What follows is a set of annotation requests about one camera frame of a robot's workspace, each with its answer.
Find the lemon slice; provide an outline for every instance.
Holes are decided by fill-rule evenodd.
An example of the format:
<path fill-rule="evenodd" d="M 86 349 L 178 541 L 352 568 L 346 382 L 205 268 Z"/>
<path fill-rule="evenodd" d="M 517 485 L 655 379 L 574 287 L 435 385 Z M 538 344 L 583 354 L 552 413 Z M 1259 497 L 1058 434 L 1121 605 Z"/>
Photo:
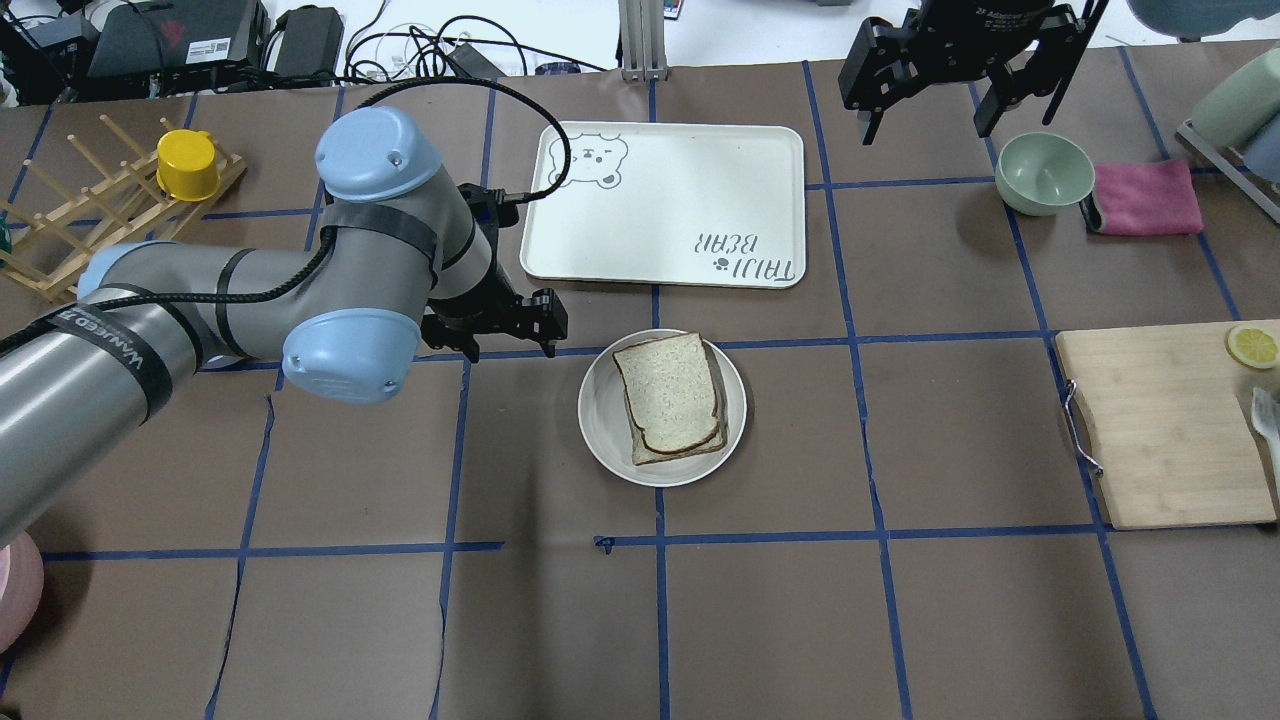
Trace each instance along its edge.
<path fill-rule="evenodd" d="M 1226 351 L 1242 365 L 1268 370 L 1280 364 L 1280 345 L 1257 325 L 1236 325 L 1226 333 Z"/>

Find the wooden cutting board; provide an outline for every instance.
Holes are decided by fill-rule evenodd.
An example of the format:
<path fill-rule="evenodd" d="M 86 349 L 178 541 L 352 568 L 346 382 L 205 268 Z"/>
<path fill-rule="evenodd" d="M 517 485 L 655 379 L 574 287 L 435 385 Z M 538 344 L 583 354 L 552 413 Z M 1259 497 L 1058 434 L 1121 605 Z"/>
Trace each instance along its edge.
<path fill-rule="evenodd" d="M 1270 523 L 1268 474 L 1249 420 L 1253 387 L 1280 388 L 1280 369 L 1253 370 L 1226 352 L 1240 323 L 1059 333 L 1062 374 L 1079 411 L 1116 528 Z M 1257 324 L 1280 337 L 1280 320 Z"/>

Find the yellow cup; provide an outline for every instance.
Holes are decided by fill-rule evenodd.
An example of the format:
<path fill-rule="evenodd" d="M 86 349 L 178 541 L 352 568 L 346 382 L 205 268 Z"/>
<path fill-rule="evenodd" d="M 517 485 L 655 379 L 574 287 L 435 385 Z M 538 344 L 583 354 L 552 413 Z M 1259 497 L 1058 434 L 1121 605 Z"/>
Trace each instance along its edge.
<path fill-rule="evenodd" d="M 221 187 L 218 151 L 207 132 L 174 129 L 156 145 L 160 190 L 187 202 L 207 200 Z"/>

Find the pink cloth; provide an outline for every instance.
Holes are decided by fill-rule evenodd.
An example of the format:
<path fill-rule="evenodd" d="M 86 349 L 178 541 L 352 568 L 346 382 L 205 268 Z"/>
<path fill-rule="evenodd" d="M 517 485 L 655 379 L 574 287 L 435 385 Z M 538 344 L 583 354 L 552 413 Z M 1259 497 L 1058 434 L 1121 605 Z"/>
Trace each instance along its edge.
<path fill-rule="evenodd" d="M 1204 229 L 1185 160 L 1100 163 L 1094 170 L 1097 182 L 1084 208 L 1091 231 L 1152 236 L 1189 234 Z"/>

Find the brown table surface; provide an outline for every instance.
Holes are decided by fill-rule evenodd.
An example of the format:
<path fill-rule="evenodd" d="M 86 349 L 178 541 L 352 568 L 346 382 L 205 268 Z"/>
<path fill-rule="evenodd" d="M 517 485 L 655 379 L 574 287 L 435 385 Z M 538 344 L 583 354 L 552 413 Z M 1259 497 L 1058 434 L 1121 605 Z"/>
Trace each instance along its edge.
<path fill-rule="evenodd" d="M 1096 161 L 1187 156 L 1178 122 L 1267 46 L 1093 50 L 1051 129 Z M 541 283 L 517 227 L 517 290 L 556 287 L 572 318 L 556 360 L 486 338 L 476 365 L 424 356 L 376 407 L 282 389 L 271 364 L 198 374 L 31 528 L 47 592 L 0 659 L 0 711 L 425 717 L 443 644 L 444 720 L 1275 717 L 1280 541 L 1107 527 L 1050 338 L 1277 316 L 1280 229 L 1207 172 L 1201 237 L 1014 217 L 992 151 L 1043 100 L 987 143 L 970 87 L 934 87 L 861 147 L 838 68 L 511 81 L 564 119 L 794 128 L 808 274 L 783 292 Z M 114 161 L 99 113 L 148 142 L 166 115 L 250 165 L 188 241 L 302 249 L 314 145 L 367 92 L 4 110 L 0 188 L 50 205 L 23 158 L 81 182 L 61 136 Z M 527 187 L 532 113 L 476 88 L 392 102 L 456 181 Z M 0 286 L 0 331 L 38 310 Z M 608 474 L 576 421 L 599 348 L 652 325 L 719 343 L 751 402 L 730 461 L 666 492 Z"/>

